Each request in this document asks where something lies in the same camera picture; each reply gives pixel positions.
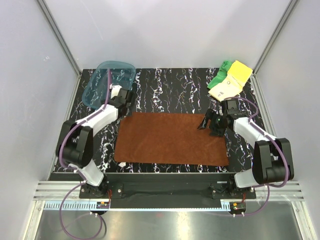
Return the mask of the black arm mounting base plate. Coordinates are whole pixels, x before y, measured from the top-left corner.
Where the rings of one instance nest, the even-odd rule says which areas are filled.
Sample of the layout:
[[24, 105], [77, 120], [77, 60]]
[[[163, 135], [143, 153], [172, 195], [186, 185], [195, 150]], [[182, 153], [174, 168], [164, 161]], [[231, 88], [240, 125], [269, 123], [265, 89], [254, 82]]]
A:
[[112, 199], [141, 196], [197, 196], [213, 199], [254, 200], [250, 187], [238, 188], [234, 173], [108, 173], [102, 188], [85, 184], [81, 199], [102, 199], [111, 193]]

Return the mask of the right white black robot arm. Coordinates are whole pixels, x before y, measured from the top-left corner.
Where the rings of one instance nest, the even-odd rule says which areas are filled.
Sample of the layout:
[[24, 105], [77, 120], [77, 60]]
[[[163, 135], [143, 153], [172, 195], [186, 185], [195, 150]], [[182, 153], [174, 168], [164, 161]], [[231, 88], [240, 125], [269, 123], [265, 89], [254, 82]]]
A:
[[245, 188], [264, 185], [282, 188], [294, 177], [290, 141], [278, 138], [258, 126], [253, 120], [259, 113], [258, 107], [253, 105], [255, 113], [248, 115], [238, 108], [239, 100], [252, 103], [242, 97], [227, 98], [221, 102], [220, 113], [208, 108], [197, 128], [203, 130], [209, 127], [213, 137], [223, 137], [226, 130], [231, 130], [253, 147], [251, 169], [236, 173], [234, 181], [227, 185], [228, 195], [235, 199], [244, 194]]

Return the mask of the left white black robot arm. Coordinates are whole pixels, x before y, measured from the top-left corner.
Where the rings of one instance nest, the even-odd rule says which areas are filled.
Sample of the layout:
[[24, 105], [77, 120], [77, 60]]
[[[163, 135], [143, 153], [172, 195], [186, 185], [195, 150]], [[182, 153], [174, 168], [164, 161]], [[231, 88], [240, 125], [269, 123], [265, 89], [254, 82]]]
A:
[[104, 174], [93, 160], [95, 135], [106, 126], [125, 117], [134, 103], [134, 93], [120, 85], [107, 89], [106, 101], [90, 115], [62, 124], [55, 154], [63, 168], [79, 174], [97, 198], [108, 193]]

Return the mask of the brown towel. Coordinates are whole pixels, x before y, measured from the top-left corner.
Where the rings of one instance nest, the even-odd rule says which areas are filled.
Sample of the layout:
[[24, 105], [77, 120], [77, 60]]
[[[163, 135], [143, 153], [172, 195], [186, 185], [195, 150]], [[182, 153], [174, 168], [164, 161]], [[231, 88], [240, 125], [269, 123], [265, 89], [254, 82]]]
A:
[[204, 114], [134, 112], [120, 122], [116, 162], [227, 166], [224, 137], [198, 129]]

